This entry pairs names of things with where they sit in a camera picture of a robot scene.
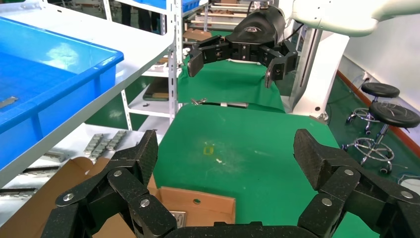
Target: white wall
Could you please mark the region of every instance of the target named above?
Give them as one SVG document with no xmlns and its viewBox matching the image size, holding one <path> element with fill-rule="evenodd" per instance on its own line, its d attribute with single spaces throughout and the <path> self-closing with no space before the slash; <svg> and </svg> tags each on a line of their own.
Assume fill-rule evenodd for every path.
<svg viewBox="0 0 420 238">
<path fill-rule="evenodd" d="M 389 100 L 420 115 L 420 14 L 398 17 L 381 22 L 371 35 L 351 38 L 338 70 L 350 81 L 364 71 L 372 82 L 393 85 L 400 89 L 400 97 Z M 354 82 L 362 84 L 361 77 Z M 403 130 L 420 145 L 420 126 Z"/>
</svg>

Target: black cable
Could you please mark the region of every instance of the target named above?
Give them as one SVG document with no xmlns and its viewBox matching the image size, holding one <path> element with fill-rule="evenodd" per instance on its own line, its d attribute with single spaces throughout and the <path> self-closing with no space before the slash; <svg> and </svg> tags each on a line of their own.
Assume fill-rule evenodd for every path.
<svg viewBox="0 0 420 238">
<path fill-rule="evenodd" d="M 253 1 L 251 1 L 251 2 L 250 2 L 250 5 L 248 6 L 247 16 L 249 15 L 249 11 L 251 10 L 251 5 L 252 5 L 253 3 L 254 3 L 254 2 L 253 2 Z"/>
<path fill-rule="evenodd" d="M 363 86 L 363 84 L 364 83 L 366 83 L 368 80 L 365 80 L 358 88 L 357 88 L 357 91 Z M 346 98 L 348 98 L 350 95 L 352 95 L 352 94 L 354 94 L 355 92 L 350 92 L 349 94 L 347 94 L 346 96 L 344 96 L 344 97 L 342 97 L 342 98 L 339 98 L 339 99 L 337 99 L 337 100 L 334 100 L 334 101 L 332 101 L 332 102 L 329 102 L 329 103 L 327 103 L 327 104 L 334 104 L 334 103 L 336 103 L 336 102 L 339 102 L 339 101 L 341 101 L 341 100 L 343 100 L 343 99 L 346 99 Z"/>
<path fill-rule="evenodd" d="M 298 31 L 302 28 L 304 24 L 302 23 L 298 29 L 296 29 L 294 32 L 292 32 L 292 34 L 290 36 L 288 36 L 285 40 L 289 40 L 290 37 L 292 37 L 294 34 L 298 33 Z"/>
</svg>

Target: stool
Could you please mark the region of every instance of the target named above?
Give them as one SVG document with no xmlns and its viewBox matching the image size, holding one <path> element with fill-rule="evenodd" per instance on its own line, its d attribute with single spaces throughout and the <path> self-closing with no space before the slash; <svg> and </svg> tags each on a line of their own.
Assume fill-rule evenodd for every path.
<svg viewBox="0 0 420 238">
<path fill-rule="evenodd" d="M 341 148 L 347 151 L 350 146 L 354 146 L 362 154 L 364 154 L 365 157 L 360 162 L 362 166 L 368 158 L 387 162 L 387 168 L 382 167 L 380 171 L 382 173 L 389 174 L 392 171 L 391 161 L 394 159 L 394 152 L 391 148 L 382 143 L 382 139 L 388 131 L 389 126 L 413 128 L 420 124 L 420 117 L 415 112 L 407 108 L 387 102 L 372 103 L 369 107 L 368 113 L 370 113 L 376 120 L 384 123 L 376 138 L 357 138 L 353 143 L 342 145 Z"/>
<path fill-rule="evenodd" d="M 400 90 L 398 88 L 384 83 L 364 83 L 362 85 L 362 91 L 375 96 L 372 103 L 377 102 L 378 97 L 396 98 L 400 94 Z M 347 118 L 346 123 L 350 124 L 356 117 L 367 121 L 367 125 L 365 127 L 366 135 L 370 135 L 370 123 L 379 122 L 369 113 L 367 108 L 356 108 Z"/>
</svg>

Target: cardboard flap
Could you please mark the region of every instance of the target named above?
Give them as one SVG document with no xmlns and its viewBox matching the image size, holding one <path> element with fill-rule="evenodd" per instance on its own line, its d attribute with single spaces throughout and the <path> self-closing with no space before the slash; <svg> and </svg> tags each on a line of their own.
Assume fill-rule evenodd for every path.
<svg viewBox="0 0 420 238">
<path fill-rule="evenodd" d="M 97 174 L 99 174 L 99 172 L 101 172 L 105 166 L 108 164 L 108 162 L 110 161 L 110 159 L 105 158 L 105 157 L 99 157 L 96 160 L 95 165 L 93 165 L 93 167 L 89 170 L 88 174 L 87 174 L 87 178 L 93 177 Z"/>
<path fill-rule="evenodd" d="M 81 183 L 85 178 L 86 168 L 89 168 L 87 158 L 69 160 L 41 189 L 29 199 L 6 223 L 0 227 L 0 237 L 22 238 L 36 237 L 44 227 L 52 209 L 55 208 L 57 197 Z"/>
<path fill-rule="evenodd" d="M 159 192 L 165 206 L 191 207 L 227 214 L 232 214 L 235 207 L 235 199 L 231 197 L 171 187 L 161 187 Z"/>
<path fill-rule="evenodd" d="M 187 31 L 185 31 L 184 35 L 182 35 L 182 36 L 187 38 L 187 39 L 202 41 L 202 40 L 210 38 L 211 33 L 208 32 L 208 31 L 193 30 L 193 29 L 190 28 Z"/>
</svg>

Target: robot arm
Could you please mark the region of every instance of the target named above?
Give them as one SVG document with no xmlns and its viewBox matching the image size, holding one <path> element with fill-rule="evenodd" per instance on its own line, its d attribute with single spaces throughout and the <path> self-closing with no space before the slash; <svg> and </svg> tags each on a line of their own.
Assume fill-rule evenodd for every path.
<svg viewBox="0 0 420 238">
<path fill-rule="evenodd" d="M 381 21 L 417 13 L 418 0 L 294 0 L 290 18 L 311 28 L 361 37 Z"/>
<path fill-rule="evenodd" d="M 351 37 L 371 34 L 378 23 L 398 15 L 420 13 L 420 0 L 280 0 L 279 9 L 265 4 L 239 23 L 231 35 L 194 45 L 188 73 L 194 77 L 205 63 L 247 60 L 267 67 L 265 86 L 296 69 L 297 52 L 281 41 L 286 19 L 311 28 Z"/>
<path fill-rule="evenodd" d="M 288 40 L 281 40 L 285 25 L 279 9 L 263 5 L 240 22 L 225 39 L 214 36 L 196 43 L 188 62 L 190 77 L 194 77 L 205 63 L 246 60 L 267 67 L 265 86 L 269 87 L 296 68 L 296 50 Z"/>
</svg>

